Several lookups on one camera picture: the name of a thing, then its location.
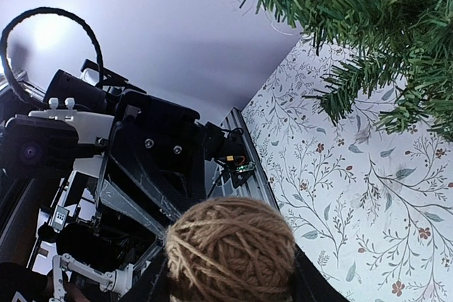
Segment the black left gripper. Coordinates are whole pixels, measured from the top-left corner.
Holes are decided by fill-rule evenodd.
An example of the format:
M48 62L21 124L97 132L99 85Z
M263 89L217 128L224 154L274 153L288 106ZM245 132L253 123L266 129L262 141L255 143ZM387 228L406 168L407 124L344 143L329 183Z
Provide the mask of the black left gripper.
M116 106L95 191L99 204L137 219L175 221L206 198L205 161L224 155L227 139L198 112L126 90Z

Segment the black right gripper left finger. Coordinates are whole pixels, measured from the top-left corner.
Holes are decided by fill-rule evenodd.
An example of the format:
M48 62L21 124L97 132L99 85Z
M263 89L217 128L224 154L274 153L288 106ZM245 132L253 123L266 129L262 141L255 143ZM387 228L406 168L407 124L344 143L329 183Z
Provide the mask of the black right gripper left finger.
M169 302L167 258L163 245L152 245L134 265L132 288L122 297L129 302Z

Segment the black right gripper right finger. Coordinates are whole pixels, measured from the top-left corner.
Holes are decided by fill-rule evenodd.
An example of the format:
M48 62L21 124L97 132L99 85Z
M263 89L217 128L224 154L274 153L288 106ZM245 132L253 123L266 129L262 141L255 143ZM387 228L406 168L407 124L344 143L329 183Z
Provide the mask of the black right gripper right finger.
M348 302L327 282L298 245L289 287L292 300L296 302Z

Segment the small green christmas tree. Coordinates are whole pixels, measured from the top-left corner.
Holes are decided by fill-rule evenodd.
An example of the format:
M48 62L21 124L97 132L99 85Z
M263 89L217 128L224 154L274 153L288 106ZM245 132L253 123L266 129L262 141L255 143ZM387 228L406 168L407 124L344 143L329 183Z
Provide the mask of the small green christmas tree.
M425 122L452 139L452 0L257 0L257 9L300 27L316 49L353 50L316 94L333 123L359 94L392 85L394 104L379 113L379 128L400 133Z

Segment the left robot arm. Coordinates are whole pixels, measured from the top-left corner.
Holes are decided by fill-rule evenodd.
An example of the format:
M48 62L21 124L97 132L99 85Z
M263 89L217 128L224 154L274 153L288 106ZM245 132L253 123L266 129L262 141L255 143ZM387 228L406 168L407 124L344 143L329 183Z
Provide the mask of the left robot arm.
M101 55L82 71L88 83L58 71L33 90L8 62L9 33L40 7L15 17L1 34L1 258L21 264L13 301L36 301L33 266L42 242L54 243L41 275L48 301L73 298L73 274L92 301L168 301L166 229L205 201L205 164L237 182L248 156L242 129L200 124L189 108L149 95L106 69Z

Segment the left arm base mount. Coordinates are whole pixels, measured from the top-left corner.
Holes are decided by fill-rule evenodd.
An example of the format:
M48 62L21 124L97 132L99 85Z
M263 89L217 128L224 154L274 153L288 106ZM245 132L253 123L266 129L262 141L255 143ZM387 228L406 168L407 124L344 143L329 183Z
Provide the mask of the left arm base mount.
M241 128L228 130L208 122L205 125L205 132L203 141L205 160L214 161L222 169L207 193L207 197L211 197L224 176L233 180L234 187L241 185L242 180L247 179L246 173L254 170L255 163L248 160L241 140L243 134Z

